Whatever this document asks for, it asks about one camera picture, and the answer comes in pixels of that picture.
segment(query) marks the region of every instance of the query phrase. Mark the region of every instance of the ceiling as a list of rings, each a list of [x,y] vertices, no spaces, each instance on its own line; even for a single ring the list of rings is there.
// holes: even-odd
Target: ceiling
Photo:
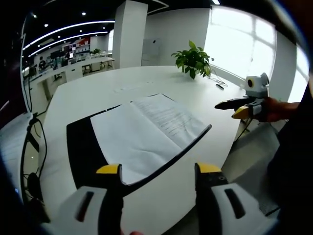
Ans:
[[[148,12],[155,11],[164,7],[163,4],[155,2],[153,0],[136,0],[148,4]],[[209,8],[211,0],[192,0],[188,2],[182,2],[177,0],[161,0],[163,3],[169,5],[168,8],[155,11],[151,14],[156,14],[162,11],[169,11],[182,8]],[[273,10],[267,5],[265,0],[219,0],[221,5],[237,8],[254,15],[257,15],[272,24],[276,25],[276,29],[289,39],[293,40],[293,36],[290,31],[280,22]],[[46,1],[45,5],[35,5],[32,10],[32,14],[35,14],[35,19],[31,13],[26,17],[26,24],[24,32],[26,33],[24,45],[36,40],[37,38],[50,33],[56,29],[85,22],[93,21],[109,21],[114,20],[116,9],[124,2],[124,0],[51,0]],[[73,27],[60,31],[49,37],[46,37],[38,43],[31,45],[24,51],[27,56],[38,48],[38,44],[42,44],[44,41],[52,38],[55,41],[60,39],[76,36],[84,33],[107,31],[110,32],[114,28],[114,23],[96,23]]]

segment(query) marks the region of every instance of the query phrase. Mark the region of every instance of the window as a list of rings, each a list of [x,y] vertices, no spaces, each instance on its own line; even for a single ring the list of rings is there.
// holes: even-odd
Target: window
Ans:
[[[297,70],[288,102],[300,102],[309,80],[310,63],[302,48],[297,45]]]
[[[204,50],[211,64],[242,79],[266,73],[270,79],[276,32],[270,23],[246,12],[213,6]]]
[[[109,33],[108,51],[112,51],[113,50],[113,36],[114,36],[114,29],[111,30],[111,32]]]

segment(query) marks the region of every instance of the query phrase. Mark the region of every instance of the person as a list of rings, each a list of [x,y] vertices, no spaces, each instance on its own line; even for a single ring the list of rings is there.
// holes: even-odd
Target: person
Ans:
[[[312,138],[313,77],[300,103],[265,100],[267,112],[255,117],[262,122],[288,119],[278,134],[280,146],[268,165],[269,190],[281,208],[280,233],[305,230],[309,225],[307,213],[313,210]]]
[[[45,65],[46,65],[46,62],[44,61],[43,57],[41,56],[40,57],[40,62],[39,62],[39,71],[43,71],[45,69]]]

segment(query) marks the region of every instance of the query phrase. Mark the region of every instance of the paper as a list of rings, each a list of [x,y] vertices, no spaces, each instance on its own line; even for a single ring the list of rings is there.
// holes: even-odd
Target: paper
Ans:
[[[158,94],[132,102],[163,133],[185,149],[206,126],[182,105]]]
[[[109,164],[122,164],[122,180],[132,184],[165,165],[206,126],[162,94],[123,104],[91,118]]]

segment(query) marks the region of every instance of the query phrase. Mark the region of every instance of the led light strip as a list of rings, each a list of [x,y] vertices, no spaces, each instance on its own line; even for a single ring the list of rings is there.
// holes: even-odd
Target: led light strip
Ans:
[[[73,27],[82,26],[82,25],[87,25],[87,24],[94,24],[94,23],[95,23],[95,24],[99,24],[99,23],[100,23],[100,24],[101,24],[101,23],[115,23],[115,21],[93,21],[93,22],[86,22],[86,23],[73,24],[73,25],[70,25],[70,26],[66,26],[66,27],[64,27],[64,28],[59,28],[59,29],[57,29],[57,30],[54,30],[54,31],[52,31],[52,32],[50,32],[50,33],[48,33],[48,34],[46,34],[46,35],[40,37],[40,38],[37,38],[35,41],[33,41],[33,42],[31,42],[30,44],[28,44],[27,46],[25,46],[25,47],[23,48],[23,50],[25,50],[25,49],[28,48],[30,45],[33,45],[34,43],[38,42],[38,41],[41,40],[42,38],[45,38],[45,37],[47,37],[47,36],[49,36],[49,35],[51,35],[51,34],[60,32],[60,31],[62,31],[62,30],[68,29],[68,28],[73,28]]]
[[[43,49],[45,49],[45,48],[47,48],[47,47],[50,47],[50,46],[52,46],[52,45],[54,45],[54,44],[57,44],[57,43],[60,43],[60,42],[62,42],[62,41],[66,41],[66,40],[69,40],[69,39],[72,39],[72,38],[83,37],[83,36],[87,36],[87,35],[91,35],[91,34],[100,34],[100,33],[108,33],[108,32],[106,31],[106,32],[85,33],[85,34],[80,34],[80,35],[73,36],[73,37],[69,37],[69,38],[64,38],[64,39],[62,39],[62,40],[58,40],[58,41],[56,41],[56,42],[53,42],[53,43],[51,43],[51,44],[49,44],[49,45],[47,45],[47,46],[45,46],[45,47],[43,47],[43,48],[40,48],[39,50],[37,50],[37,51],[31,53],[28,57],[30,57],[30,56],[32,56],[32,55],[38,53],[39,51],[41,51],[41,50],[43,50]]]

